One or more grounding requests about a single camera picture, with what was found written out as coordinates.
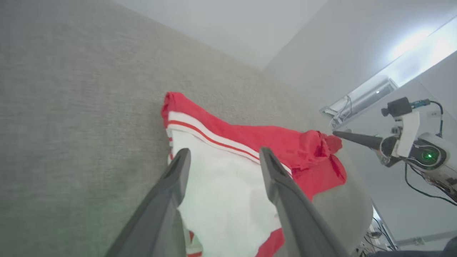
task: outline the black cable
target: black cable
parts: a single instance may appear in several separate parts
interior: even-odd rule
[[[421,190],[416,189],[415,187],[411,186],[411,184],[408,182],[408,164],[406,164],[406,163],[404,164],[404,180],[405,180],[406,184],[408,184],[408,186],[409,186],[410,188],[412,188],[413,190],[415,190],[416,192],[419,192],[419,193],[421,193],[421,194],[423,194],[423,195],[425,195],[425,196],[428,196],[428,197],[439,198],[439,199],[445,200],[446,202],[448,202],[448,203],[450,203],[450,204],[452,204],[452,205],[457,206],[456,203],[453,203],[453,202],[451,202],[450,200],[448,200],[448,199],[446,199],[446,198],[443,198],[443,197],[441,197],[441,196],[429,195],[429,194],[427,194],[427,193],[425,193],[425,192],[422,192]]]
[[[436,101],[430,101],[430,102],[432,102],[440,107],[440,112],[441,112],[440,132],[437,134],[437,136],[442,138],[443,137],[443,113],[444,113],[443,106]]]
[[[396,251],[397,248],[396,248],[396,246],[393,244],[393,242],[392,242],[392,240],[390,239],[390,237],[387,235],[386,229],[385,229],[383,226],[381,226],[381,224],[379,223],[379,221],[378,221],[377,219],[375,219],[374,217],[373,217],[373,220],[376,221],[377,225],[379,226],[379,230],[380,230],[381,233],[387,238],[387,241],[388,241],[389,244],[390,244],[390,246],[388,246],[388,248],[390,248],[390,249],[393,250],[393,251]]]
[[[373,217],[373,220],[376,221],[377,225],[379,226],[379,229],[381,229],[381,224],[379,223],[379,221],[377,219],[375,219],[374,217]]]
[[[381,248],[381,247],[379,247],[379,246],[376,246],[376,245],[370,243],[370,241],[368,241],[368,239],[367,239],[365,236],[364,236],[363,238],[365,238],[365,241],[367,241],[367,243],[370,244],[371,246],[376,247],[376,248],[378,248],[378,249],[381,249],[381,250],[383,250],[383,251],[388,252],[386,249]]]
[[[416,169],[414,169],[414,167],[412,167],[411,165],[409,165],[411,167],[411,169],[416,172],[417,175],[421,176],[422,178],[424,178],[424,175],[420,174]]]

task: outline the white wall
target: white wall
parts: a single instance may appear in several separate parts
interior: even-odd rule
[[[262,70],[327,0],[114,0]]]
[[[457,119],[457,52],[420,75],[418,80]]]
[[[388,102],[404,96],[411,102],[425,98],[433,99],[430,92],[415,79],[371,106],[369,110],[339,130],[352,129],[353,133],[360,134],[388,134],[395,122],[392,117],[383,117],[381,108],[386,107]],[[418,109],[421,113],[419,134],[439,131],[439,118],[427,118],[427,112],[436,109],[438,107],[433,105]],[[457,131],[457,121],[446,111],[443,138],[457,144],[455,131]],[[423,196],[409,188],[404,181],[403,163],[387,168],[382,166],[375,153],[366,147],[347,140],[343,140],[343,147],[362,175],[379,214],[395,240],[457,230],[455,222],[457,208],[443,200]],[[411,170],[408,173],[408,179],[412,185],[424,192],[443,196],[441,191],[428,185]],[[429,247],[430,249],[421,246],[421,249],[436,250],[441,246],[429,244]]]
[[[402,42],[456,14],[454,0],[329,0],[264,71],[319,110],[394,61]]]

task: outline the red cloth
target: red cloth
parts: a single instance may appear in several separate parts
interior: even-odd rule
[[[168,92],[161,115],[164,126],[168,126],[168,113],[182,112],[200,121],[214,134],[244,144],[254,151],[261,147],[270,148],[278,159],[292,171],[292,178],[312,199],[317,193],[346,182],[346,171],[333,154],[341,149],[341,140],[319,131],[301,133],[275,126],[231,125],[211,115],[187,99],[182,93]],[[282,230],[270,234],[259,248],[256,257],[272,257],[283,245]]]

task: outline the red stripe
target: red stripe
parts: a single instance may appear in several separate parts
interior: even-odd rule
[[[214,144],[217,144],[217,145],[226,147],[226,148],[230,148],[230,149],[236,150],[236,151],[238,151],[238,152],[245,153],[245,154],[247,154],[247,155],[250,155],[250,156],[254,157],[254,158],[257,159],[257,160],[259,159],[258,157],[252,155],[251,153],[249,153],[249,152],[247,152],[247,151],[245,151],[245,150],[238,149],[238,148],[233,147],[233,146],[231,146],[231,145],[222,144],[222,143],[219,143],[219,142],[217,142],[217,141],[215,141],[215,140],[209,138],[207,135],[205,135],[205,134],[204,134],[201,130],[199,130],[197,127],[192,126],[192,125],[190,125],[190,124],[188,124],[188,123],[184,123],[184,122],[182,122],[182,121],[177,121],[177,120],[170,120],[170,121],[168,121],[168,124],[176,124],[176,125],[188,127],[188,128],[190,128],[190,129],[193,129],[193,130],[197,131],[198,133],[200,133],[200,135],[202,135],[204,138],[206,138],[206,139],[207,139],[208,141],[210,141],[211,143],[214,143]]]
[[[203,252],[191,253],[188,254],[187,257],[200,257],[202,254]]]

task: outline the ceiling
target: ceiling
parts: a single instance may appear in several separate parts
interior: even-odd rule
[[[114,0],[262,70],[327,0]]]

